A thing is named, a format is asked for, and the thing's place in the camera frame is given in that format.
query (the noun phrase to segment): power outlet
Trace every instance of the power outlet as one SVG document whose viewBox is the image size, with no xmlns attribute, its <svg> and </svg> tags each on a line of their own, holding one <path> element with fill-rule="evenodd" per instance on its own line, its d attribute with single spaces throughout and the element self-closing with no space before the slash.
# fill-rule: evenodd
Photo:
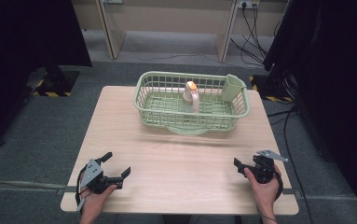
<svg viewBox="0 0 357 224">
<path fill-rule="evenodd" d="M 103 0 L 107 4 L 123 4 L 123 0 Z"/>
<path fill-rule="evenodd" d="M 242 3 L 246 3 L 247 7 L 245 9 L 253 9 L 253 8 L 259 8 L 259 3 L 260 0 L 247 0 L 247 1 L 239 1 L 239 8 L 242 9 Z"/>
</svg>

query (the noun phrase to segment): black strap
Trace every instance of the black strap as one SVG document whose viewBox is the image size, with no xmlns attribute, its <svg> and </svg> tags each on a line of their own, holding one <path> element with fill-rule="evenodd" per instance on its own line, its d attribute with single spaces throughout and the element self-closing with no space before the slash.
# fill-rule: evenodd
<svg viewBox="0 0 357 224">
<path fill-rule="evenodd" d="M 78 179 L 76 180 L 76 205 L 79 205 L 80 203 L 80 198 L 79 198 L 79 195 L 80 195 L 80 186 L 79 186 L 79 181 L 80 181 L 80 176 L 82 175 L 83 172 L 86 171 L 86 167 L 88 165 L 86 164 L 85 167 L 82 168 L 82 170 L 80 170 L 79 172 L 79 175 L 78 175 Z"/>
<path fill-rule="evenodd" d="M 282 179 L 281 179 L 281 175 L 277 172 L 274 173 L 275 176 L 277 176 L 277 181 L 278 181 L 278 184 L 279 184 L 279 187 L 278 187 L 278 191 L 277 191 L 277 194 L 276 194 L 276 200 L 280 197 L 281 193 L 282 193 L 282 190 L 283 190 L 283 183 L 282 183 Z"/>
</svg>

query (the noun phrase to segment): black curtain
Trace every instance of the black curtain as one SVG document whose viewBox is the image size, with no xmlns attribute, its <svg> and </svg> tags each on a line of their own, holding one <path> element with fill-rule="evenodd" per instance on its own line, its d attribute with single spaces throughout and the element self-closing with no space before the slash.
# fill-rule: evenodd
<svg viewBox="0 0 357 224">
<path fill-rule="evenodd" d="M 0 0 L 0 132 L 34 70 L 91 66 L 70 0 Z"/>
<path fill-rule="evenodd" d="M 316 8 L 304 7 L 316 2 Z M 271 79 L 282 78 L 286 69 L 292 72 L 295 103 L 318 146 L 326 147 L 357 196 L 357 2 L 292 4 L 265 67 Z M 302 22 L 303 16 L 314 22 Z"/>
</svg>

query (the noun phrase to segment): green plastic basket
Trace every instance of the green plastic basket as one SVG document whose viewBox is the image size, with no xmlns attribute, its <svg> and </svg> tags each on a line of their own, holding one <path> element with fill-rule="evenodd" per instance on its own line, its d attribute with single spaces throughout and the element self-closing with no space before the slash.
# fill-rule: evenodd
<svg viewBox="0 0 357 224">
<path fill-rule="evenodd" d="M 199 113 L 183 110 L 187 81 L 198 86 Z M 145 125 L 180 134 L 227 132 L 250 112 L 247 87 L 233 75 L 147 72 L 138 80 L 134 105 Z"/>
</svg>

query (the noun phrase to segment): black cable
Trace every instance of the black cable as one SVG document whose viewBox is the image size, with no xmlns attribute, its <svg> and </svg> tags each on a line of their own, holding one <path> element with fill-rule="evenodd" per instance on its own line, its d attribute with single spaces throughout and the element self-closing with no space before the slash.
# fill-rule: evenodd
<svg viewBox="0 0 357 224">
<path fill-rule="evenodd" d="M 249 50 L 240 47 L 231 37 L 230 37 L 230 41 L 236 45 L 237 48 L 239 48 L 241 51 L 244 51 L 245 53 L 247 53 L 249 56 L 251 56 L 253 59 L 257 60 L 259 63 L 262 62 L 261 59 L 259 59 L 256 55 L 254 55 L 252 52 L 250 52 Z"/>
<path fill-rule="evenodd" d="M 250 32 L 248 38 L 246 38 L 243 35 L 243 38 L 245 39 L 245 44 L 244 44 L 244 46 L 242 48 L 244 49 L 246 44 L 250 43 L 251 45 L 253 45 L 254 47 L 256 47 L 259 50 L 259 52 L 260 52 L 260 54 L 261 54 L 261 56 L 262 56 L 262 58 L 264 60 L 265 56 L 266 56 L 265 54 L 267 54 L 268 52 L 262 48 L 262 46 L 259 43 L 258 37 L 257 37 L 257 27 L 256 27 L 257 4 L 254 4 L 254 25 L 253 25 L 252 28 L 251 28 L 251 25 L 249 24 L 249 22 L 247 20 L 247 17 L 245 16 L 245 7 L 244 6 L 243 6 L 242 15 L 243 15 L 243 17 L 245 19 L 245 23 L 247 24 L 248 30 Z"/>
<path fill-rule="evenodd" d="M 279 98 L 276 98 L 276 101 L 277 101 L 278 103 L 282 104 L 282 105 L 290 105 L 290 104 L 293 104 L 293 103 L 294 103 L 293 101 L 289 101 L 289 100 L 287 100 L 287 101 L 282 101 L 282 100 L 280 100 Z"/>
<path fill-rule="evenodd" d="M 274 27 L 274 37 L 276 36 L 277 28 L 280 26 L 281 21 L 278 21 L 276 27 Z"/>
<path fill-rule="evenodd" d="M 286 81 L 286 78 L 282 81 L 282 85 L 285 88 L 286 92 L 291 96 L 291 98 L 294 100 L 295 99 L 295 94 L 294 91 L 291 89 L 289 86 L 288 82 Z"/>
<path fill-rule="evenodd" d="M 262 48 L 262 46 L 260 46 L 259 39 L 257 38 L 256 21 L 257 21 L 257 4 L 254 4 L 254 37 L 256 39 L 256 43 L 257 43 L 260 55 L 262 55 L 263 60 L 265 60 L 265 52 L 263 52 L 263 48 Z"/>
<path fill-rule="evenodd" d="M 297 116 L 297 115 L 299 115 L 299 114 L 291 115 L 291 116 L 289 116 L 289 118 L 292 118 L 292 117 Z M 281 122 L 281 121 L 283 121 L 283 120 L 285 120 L 285 119 L 279 119 L 279 120 L 277 120 L 277 121 L 274 121 L 274 122 L 270 123 L 270 125 L 274 125 L 274 124 L 279 123 L 279 122 Z"/>
<path fill-rule="evenodd" d="M 241 53 L 240 53 L 240 56 L 241 56 L 241 60 L 245 63 L 248 63 L 246 61 L 244 61 L 244 59 L 242 58 L 242 53 L 246 53 L 248 56 L 250 56 L 251 58 L 253 58 L 255 61 L 257 61 L 258 63 L 248 63 L 248 64 L 253 64 L 253 65 L 256 65 L 256 66 L 260 66 L 260 67 L 263 67 L 264 65 L 262 64 L 262 61 L 256 57 L 256 55 L 254 55 L 253 53 L 251 53 L 250 51 L 242 48 L 241 46 L 239 46 L 232 38 L 230 38 L 230 41 L 238 48 L 241 50 Z"/>
<path fill-rule="evenodd" d="M 288 123 L 289 115 L 290 115 L 294 110 L 297 110 L 296 106 L 293 106 L 293 107 L 291 108 L 291 111 L 286 115 L 285 123 L 284 123 L 284 125 L 283 125 L 283 137 L 284 137 L 284 140 L 285 140 L 286 150 L 287 150 L 287 152 L 288 152 L 289 159 L 291 160 L 292 167 L 294 168 L 294 172 L 295 172 L 295 176 L 296 176 L 297 182 L 298 182 L 299 187 L 300 187 L 300 190 L 301 190 L 301 192 L 302 192 L 302 194 L 303 194 L 303 199 L 304 199 L 304 202 L 305 202 L 305 204 L 306 204 L 307 211 L 309 212 L 309 222 L 310 222 L 310 223 L 314 223 L 314 221 L 313 221 L 313 219 L 312 219 L 311 210 L 309 209 L 309 202 L 307 201 L 306 193 L 305 193 L 304 188 L 303 188 L 303 185 L 302 185 L 302 183 L 301 183 L 301 181 L 300 181 L 299 175 L 297 174 L 297 170 L 296 170 L 296 168 L 295 168 L 294 160 L 292 160 L 291 150 L 289 149 L 288 140 L 287 140 L 287 137 L 286 137 L 286 124 Z"/>
<path fill-rule="evenodd" d="M 273 116 L 277 116 L 277 115 L 281 115 L 281 114 L 287 114 L 291 112 L 291 110 L 285 110 L 285 111 L 280 111 L 280 112 L 276 112 L 274 114 L 269 114 L 268 117 L 273 117 Z"/>
</svg>

